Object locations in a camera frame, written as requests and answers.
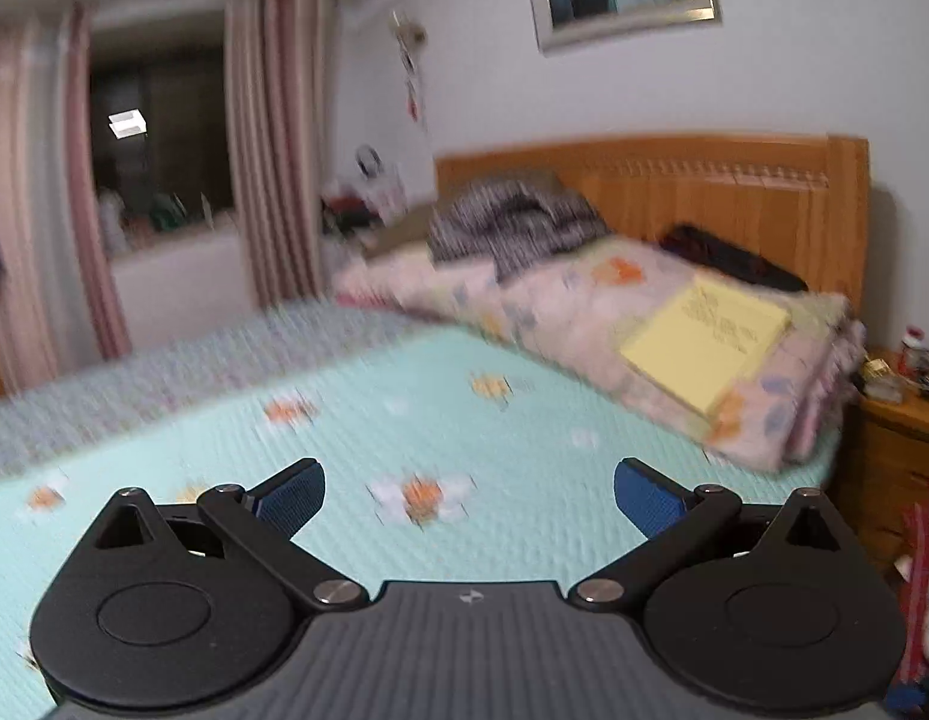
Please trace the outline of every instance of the light blue bedspread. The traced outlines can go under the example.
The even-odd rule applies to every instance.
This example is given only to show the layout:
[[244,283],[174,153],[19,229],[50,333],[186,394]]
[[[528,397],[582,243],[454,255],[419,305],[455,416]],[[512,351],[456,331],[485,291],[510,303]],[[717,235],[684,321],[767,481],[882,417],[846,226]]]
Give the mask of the light blue bedspread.
[[[306,403],[307,415],[269,421],[276,398]],[[457,328],[423,331],[0,481],[0,720],[50,707],[16,652],[55,570],[117,488],[173,503],[316,457],[327,495],[295,541],[372,597],[387,579],[553,579],[568,589],[643,541],[615,507],[622,457],[689,488],[719,482],[746,501],[780,503],[821,483],[835,445],[828,437],[818,459],[778,477],[712,464],[557,370]]]
[[236,327],[108,362],[0,401],[0,478],[228,392],[387,346],[425,327],[388,311],[307,300]]

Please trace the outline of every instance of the yellow sticky note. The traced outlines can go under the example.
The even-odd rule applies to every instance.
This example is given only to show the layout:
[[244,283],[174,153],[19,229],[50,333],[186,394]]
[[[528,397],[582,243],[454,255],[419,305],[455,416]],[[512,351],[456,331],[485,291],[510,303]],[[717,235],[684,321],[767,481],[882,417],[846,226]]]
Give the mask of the yellow sticky note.
[[775,303],[697,277],[620,351],[655,384],[710,415],[737,379],[756,373],[789,320]]

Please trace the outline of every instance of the white wall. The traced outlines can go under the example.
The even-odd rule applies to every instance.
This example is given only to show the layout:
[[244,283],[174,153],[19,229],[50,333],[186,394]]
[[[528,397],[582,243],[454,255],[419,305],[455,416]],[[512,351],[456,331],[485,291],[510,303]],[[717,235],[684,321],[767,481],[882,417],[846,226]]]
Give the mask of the white wall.
[[258,311],[236,227],[167,235],[111,263],[136,352],[200,338]]
[[[718,0],[694,25],[538,53],[529,0],[363,0],[341,45],[335,153],[372,143],[413,193],[432,155],[634,130],[842,132],[871,141],[865,319],[929,332],[929,0]],[[421,20],[428,132],[405,114],[386,14]]]

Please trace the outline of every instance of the pillow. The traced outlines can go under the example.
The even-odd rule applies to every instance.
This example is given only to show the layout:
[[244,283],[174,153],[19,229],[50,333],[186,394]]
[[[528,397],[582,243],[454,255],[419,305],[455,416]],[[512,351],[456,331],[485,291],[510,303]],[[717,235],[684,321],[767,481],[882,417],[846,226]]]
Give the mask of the pillow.
[[[548,170],[507,170],[477,180],[486,183],[492,180],[524,181],[543,190],[559,191],[564,189],[557,175],[548,172]],[[469,182],[466,186],[471,186],[472,183],[474,182]],[[374,241],[364,247],[365,260],[375,260],[378,257],[391,254],[394,250],[405,247],[405,245],[427,241],[434,212],[450,207],[461,196],[462,191],[461,189],[450,191],[450,193],[439,196],[437,201],[416,205],[401,217],[397,223],[378,230]]]

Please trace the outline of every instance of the logo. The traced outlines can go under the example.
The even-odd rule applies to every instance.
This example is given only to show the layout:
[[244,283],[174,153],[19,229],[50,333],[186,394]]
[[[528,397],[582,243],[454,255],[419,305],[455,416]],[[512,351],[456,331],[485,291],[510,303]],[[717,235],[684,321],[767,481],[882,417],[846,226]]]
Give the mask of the logo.
[[469,606],[474,604],[480,604],[485,600],[485,594],[478,592],[474,587],[470,587],[468,592],[463,592],[461,595],[458,595],[458,598],[461,599],[461,603],[468,604]]

